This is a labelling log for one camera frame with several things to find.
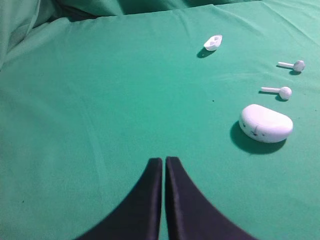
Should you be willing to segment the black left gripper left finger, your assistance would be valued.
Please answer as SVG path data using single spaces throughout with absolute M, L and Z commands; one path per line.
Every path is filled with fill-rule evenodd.
M 162 212 L 161 158 L 151 158 L 129 194 L 78 240 L 157 240 Z

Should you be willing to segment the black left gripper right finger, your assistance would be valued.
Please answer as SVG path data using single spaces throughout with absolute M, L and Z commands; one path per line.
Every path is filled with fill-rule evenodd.
M 200 192 L 180 159 L 165 160 L 165 213 L 170 240 L 254 240 Z

